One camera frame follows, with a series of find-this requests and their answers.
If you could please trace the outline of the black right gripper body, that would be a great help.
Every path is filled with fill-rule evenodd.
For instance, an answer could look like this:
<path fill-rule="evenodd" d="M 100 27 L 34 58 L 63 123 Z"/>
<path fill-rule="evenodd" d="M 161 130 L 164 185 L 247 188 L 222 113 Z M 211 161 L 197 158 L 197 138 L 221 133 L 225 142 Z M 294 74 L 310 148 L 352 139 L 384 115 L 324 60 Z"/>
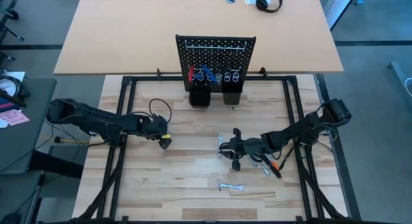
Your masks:
<path fill-rule="evenodd" d="M 245 155 L 251 157 L 253 162 L 262 163 L 268 162 L 268 157 L 264 153 L 265 145 L 260 138 L 241 139 L 241 131 L 237 128 L 233 129 L 234 138 L 232 138 L 232 150 L 234 151 L 234 159 L 232 160 L 232 168 L 235 171 L 240 171 L 241 164 L 239 160 Z"/>

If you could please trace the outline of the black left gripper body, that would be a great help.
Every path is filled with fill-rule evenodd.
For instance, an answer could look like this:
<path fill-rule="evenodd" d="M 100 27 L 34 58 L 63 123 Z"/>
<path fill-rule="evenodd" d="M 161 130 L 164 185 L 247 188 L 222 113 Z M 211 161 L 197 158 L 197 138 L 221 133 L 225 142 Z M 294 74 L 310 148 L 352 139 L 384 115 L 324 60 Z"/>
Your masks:
<path fill-rule="evenodd" d="M 167 121 L 161 115 L 154 115 L 153 118 L 145 118 L 142 121 L 141 132 L 143 137 L 149 139 L 163 139 L 162 135 L 168 134 Z"/>

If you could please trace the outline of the blue T-handle hex key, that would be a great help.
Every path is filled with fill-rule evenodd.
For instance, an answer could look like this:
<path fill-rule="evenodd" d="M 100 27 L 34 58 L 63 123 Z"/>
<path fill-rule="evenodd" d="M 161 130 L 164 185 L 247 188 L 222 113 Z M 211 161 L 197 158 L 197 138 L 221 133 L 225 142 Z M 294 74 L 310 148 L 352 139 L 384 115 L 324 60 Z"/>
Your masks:
<path fill-rule="evenodd" d="M 206 67 L 206 65 L 202 65 L 201 68 L 207 74 L 207 78 L 210 81 L 216 82 L 216 77 L 213 75 L 212 71 Z"/>

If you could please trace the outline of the silver combination wrench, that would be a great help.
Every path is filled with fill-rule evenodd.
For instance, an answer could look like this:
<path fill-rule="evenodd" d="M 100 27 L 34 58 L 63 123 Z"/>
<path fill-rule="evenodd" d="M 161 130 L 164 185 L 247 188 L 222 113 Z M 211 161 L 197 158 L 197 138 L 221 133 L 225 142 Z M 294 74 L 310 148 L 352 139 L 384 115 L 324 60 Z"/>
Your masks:
<path fill-rule="evenodd" d="M 239 190 L 239 191 L 244 191 L 244 190 L 245 190 L 245 188 L 244 188 L 243 185 L 232 185 L 232 184 L 227 184 L 227 183 L 218 182 L 218 183 L 216 184 L 216 186 L 217 186 L 219 189 L 220 189 L 220 188 L 228 188 L 228 189 L 236 189 L 236 190 Z"/>
<path fill-rule="evenodd" d="M 271 172 L 263 165 L 262 162 L 259 162 L 258 165 L 260 166 L 260 168 L 263 170 L 264 174 L 267 177 L 271 176 Z"/>

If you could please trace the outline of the grey orange utility knife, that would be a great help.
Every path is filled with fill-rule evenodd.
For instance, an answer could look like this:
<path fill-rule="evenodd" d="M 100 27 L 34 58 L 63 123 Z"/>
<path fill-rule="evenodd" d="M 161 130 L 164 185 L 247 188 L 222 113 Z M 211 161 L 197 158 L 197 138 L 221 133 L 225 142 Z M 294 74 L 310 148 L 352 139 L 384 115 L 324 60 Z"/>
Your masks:
<path fill-rule="evenodd" d="M 279 166 L 278 166 L 278 164 L 276 163 L 276 161 L 274 160 L 274 158 L 271 156 L 271 155 L 269 155 L 269 154 L 266 154 L 265 155 L 266 156 L 266 158 L 268 159 L 268 161 L 267 161 L 267 165 L 269 165 L 270 167 L 272 167 L 272 168 L 274 168 L 275 170 L 279 170 Z"/>

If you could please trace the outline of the large black pegboard bin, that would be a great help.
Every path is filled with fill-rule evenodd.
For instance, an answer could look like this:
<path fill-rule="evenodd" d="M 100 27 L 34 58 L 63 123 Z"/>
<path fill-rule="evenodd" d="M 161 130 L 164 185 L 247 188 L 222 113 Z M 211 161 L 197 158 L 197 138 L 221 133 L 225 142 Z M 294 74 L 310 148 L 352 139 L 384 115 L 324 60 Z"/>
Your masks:
<path fill-rule="evenodd" d="M 207 109 L 211 103 L 211 89 L 208 84 L 193 84 L 189 92 L 189 104 L 193 108 Z"/>

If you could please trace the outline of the beige desk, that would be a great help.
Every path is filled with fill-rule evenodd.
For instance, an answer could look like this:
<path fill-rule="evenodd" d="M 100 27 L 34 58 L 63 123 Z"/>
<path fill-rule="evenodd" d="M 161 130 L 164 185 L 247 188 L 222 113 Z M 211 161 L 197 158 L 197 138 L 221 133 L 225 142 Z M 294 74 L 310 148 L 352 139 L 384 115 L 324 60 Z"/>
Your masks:
<path fill-rule="evenodd" d="M 283 0 L 273 14 L 245 0 L 80 0 L 54 72 L 176 73 L 176 35 L 255 37 L 251 72 L 343 70 L 319 0 Z"/>

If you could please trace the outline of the black box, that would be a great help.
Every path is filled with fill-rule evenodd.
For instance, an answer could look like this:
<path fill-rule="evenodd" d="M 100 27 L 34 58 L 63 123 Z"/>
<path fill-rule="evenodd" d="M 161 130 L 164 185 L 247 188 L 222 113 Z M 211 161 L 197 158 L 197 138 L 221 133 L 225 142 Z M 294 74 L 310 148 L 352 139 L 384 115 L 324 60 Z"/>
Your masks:
<path fill-rule="evenodd" d="M 83 166 L 40 151 L 34 151 L 28 164 L 29 171 L 46 171 L 71 178 L 81 178 Z"/>

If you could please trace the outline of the pink sticky notes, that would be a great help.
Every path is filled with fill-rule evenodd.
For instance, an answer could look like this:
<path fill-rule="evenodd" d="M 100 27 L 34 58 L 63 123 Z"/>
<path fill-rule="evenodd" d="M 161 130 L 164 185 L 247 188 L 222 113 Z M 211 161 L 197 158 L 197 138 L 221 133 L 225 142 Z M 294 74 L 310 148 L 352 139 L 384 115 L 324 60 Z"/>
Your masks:
<path fill-rule="evenodd" d="M 0 128 L 6 128 L 8 126 L 14 126 L 29 121 L 30 119 L 25 116 L 21 110 L 12 109 L 0 113 Z"/>

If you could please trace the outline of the black headphones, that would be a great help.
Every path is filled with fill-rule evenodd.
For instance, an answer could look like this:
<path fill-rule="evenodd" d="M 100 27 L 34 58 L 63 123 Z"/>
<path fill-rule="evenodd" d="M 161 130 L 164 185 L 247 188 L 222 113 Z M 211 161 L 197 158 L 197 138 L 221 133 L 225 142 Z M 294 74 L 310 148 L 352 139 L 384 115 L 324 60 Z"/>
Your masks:
<path fill-rule="evenodd" d="M 268 8 L 269 3 L 267 0 L 256 0 L 256 7 L 258 10 L 261 10 L 262 12 L 266 12 L 266 13 L 275 13 L 277 12 L 283 5 L 283 0 L 278 0 L 279 1 L 279 5 L 277 8 L 271 10 Z"/>

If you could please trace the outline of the white paper sheet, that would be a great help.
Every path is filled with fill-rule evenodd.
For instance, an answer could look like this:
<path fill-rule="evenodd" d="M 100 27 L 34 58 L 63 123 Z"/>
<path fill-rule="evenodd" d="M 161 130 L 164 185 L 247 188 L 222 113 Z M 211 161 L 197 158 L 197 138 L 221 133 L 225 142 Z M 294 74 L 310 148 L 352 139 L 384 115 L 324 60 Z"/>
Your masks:
<path fill-rule="evenodd" d="M 0 73 L 0 80 L 17 80 L 22 82 L 25 74 L 25 71 L 4 71 Z"/>

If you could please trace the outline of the white partition panel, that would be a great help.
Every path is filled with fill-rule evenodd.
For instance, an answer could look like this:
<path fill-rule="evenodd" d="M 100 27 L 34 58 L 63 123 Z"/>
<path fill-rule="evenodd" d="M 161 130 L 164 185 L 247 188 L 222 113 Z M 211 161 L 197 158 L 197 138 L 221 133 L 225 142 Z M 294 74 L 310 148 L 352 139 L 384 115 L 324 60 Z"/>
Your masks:
<path fill-rule="evenodd" d="M 334 29 L 353 0 L 328 0 L 324 6 L 324 14 L 330 31 Z"/>

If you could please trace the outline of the black chair base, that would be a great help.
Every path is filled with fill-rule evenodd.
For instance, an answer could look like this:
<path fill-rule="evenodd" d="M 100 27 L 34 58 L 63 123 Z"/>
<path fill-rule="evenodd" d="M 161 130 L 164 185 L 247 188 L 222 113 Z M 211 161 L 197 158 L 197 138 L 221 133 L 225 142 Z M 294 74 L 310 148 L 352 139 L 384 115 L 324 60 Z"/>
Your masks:
<path fill-rule="evenodd" d="M 0 12 L 5 15 L 6 18 L 11 19 L 11 20 L 18 20 L 19 19 L 19 14 L 12 10 L 12 9 L 7 9 L 7 8 L 0 8 Z M 15 38 L 19 39 L 20 41 L 24 41 L 24 38 L 17 35 L 15 32 L 11 31 L 7 26 L 3 26 L 3 28 L 12 34 Z"/>

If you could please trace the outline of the black aluminium rig frame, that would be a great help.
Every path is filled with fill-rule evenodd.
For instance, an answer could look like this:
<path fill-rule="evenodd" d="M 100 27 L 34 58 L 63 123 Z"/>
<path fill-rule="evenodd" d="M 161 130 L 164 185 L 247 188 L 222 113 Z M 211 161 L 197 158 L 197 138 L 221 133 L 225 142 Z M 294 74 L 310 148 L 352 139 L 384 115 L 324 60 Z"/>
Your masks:
<path fill-rule="evenodd" d="M 129 136 L 120 183 L 108 192 L 101 215 L 142 221 L 289 221 L 318 214 L 319 202 L 309 186 L 301 185 L 290 145 L 279 161 L 281 179 L 267 177 L 248 158 L 238 172 L 230 160 L 218 158 L 218 135 L 227 141 L 238 128 L 243 138 L 258 137 L 315 110 L 319 97 L 311 75 L 248 80 L 234 110 L 220 94 L 212 96 L 207 109 L 194 109 L 188 99 L 179 76 L 105 78 L 100 109 L 163 115 L 172 143 L 164 150 L 155 141 Z M 218 182 L 245 190 L 219 189 Z"/>

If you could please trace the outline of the white multi-hook rail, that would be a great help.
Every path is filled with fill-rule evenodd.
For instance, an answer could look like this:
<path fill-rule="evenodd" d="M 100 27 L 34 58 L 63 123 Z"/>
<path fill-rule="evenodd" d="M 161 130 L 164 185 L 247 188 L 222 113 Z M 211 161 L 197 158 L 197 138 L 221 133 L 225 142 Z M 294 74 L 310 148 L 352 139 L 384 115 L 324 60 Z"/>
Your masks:
<path fill-rule="evenodd" d="M 244 45 L 244 47 L 221 47 L 221 46 L 195 46 L 194 44 L 189 44 L 186 41 L 184 41 L 185 47 L 188 49 L 211 49 L 211 50 L 246 50 L 247 45 Z"/>

